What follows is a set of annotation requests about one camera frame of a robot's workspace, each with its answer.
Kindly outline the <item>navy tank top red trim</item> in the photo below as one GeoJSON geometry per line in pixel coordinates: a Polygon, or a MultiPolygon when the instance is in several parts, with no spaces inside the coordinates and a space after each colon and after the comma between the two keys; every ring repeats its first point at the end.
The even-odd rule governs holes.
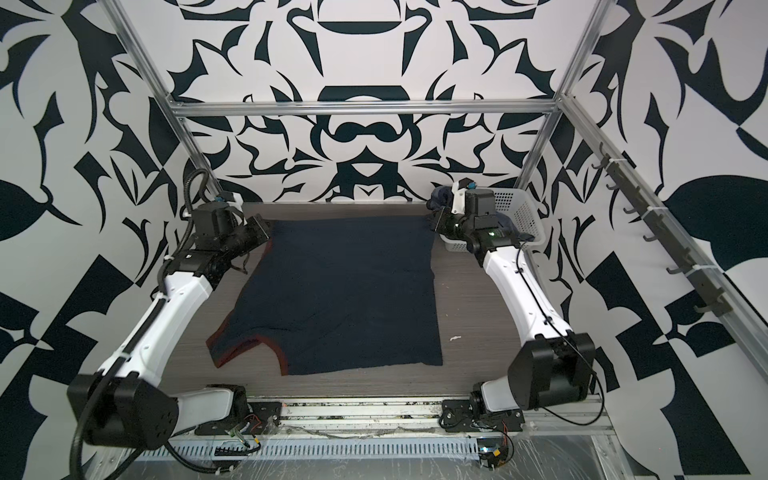
{"type": "Polygon", "coordinates": [[[283,375],[443,363],[423,216],[279,220],[207,339],[220,368],[259,345],[283,375]]]}

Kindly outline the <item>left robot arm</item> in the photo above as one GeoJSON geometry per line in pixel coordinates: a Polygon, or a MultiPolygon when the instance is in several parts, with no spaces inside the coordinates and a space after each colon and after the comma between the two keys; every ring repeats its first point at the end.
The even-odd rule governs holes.
{"type": "Polygon", "coordinates": [[[233,260],[267,243],[271,225],[234,206],[194,209],[190,231],[159,272],[158,292],[125,341],[96,373],[77,375],[67,389],[78,419],[73,444],[155,450],[200,425],[239,425],[248,413],[243,387],[209,385],[170,396],[160,383],[171,353],[233,260]]]}

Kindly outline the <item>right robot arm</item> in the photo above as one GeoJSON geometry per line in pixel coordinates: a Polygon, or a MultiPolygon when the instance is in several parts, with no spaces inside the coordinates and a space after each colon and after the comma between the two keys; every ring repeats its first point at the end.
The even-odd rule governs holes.
{"type": "Polygon", "coordinates": [[[477,416],[584,400],[596,376],[595,345],[556,312],[528,265],[525,249],[544,240],[528,193],[481,189],[464,179],[435,188],[427,207],[433,230],[463,244],[493,281],[521,341],[507,373],[476,386],[477,416]]]}

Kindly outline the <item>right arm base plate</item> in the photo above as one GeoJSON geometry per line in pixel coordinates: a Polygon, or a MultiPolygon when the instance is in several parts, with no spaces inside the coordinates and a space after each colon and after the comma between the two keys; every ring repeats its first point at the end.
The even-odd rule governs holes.
{"type": "Polygon", "coordinates": [[[469,399],[444,399],[438,417],[440,428],[449,433],[480,431],[521,432],[525,423],[521,410],[482,413],[469,399]]]}

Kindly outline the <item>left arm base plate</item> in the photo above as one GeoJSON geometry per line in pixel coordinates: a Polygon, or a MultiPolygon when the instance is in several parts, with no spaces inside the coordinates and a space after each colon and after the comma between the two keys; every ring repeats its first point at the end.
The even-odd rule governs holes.
{"type": "Polygon", "coordinates": [[[249,401],[241,413],[224,420],[206,422],[194,429],[197,436],[229,435],[238,431],[243,436],[258,436],[280,424],[283,403],[280,401],[249,401]]]}

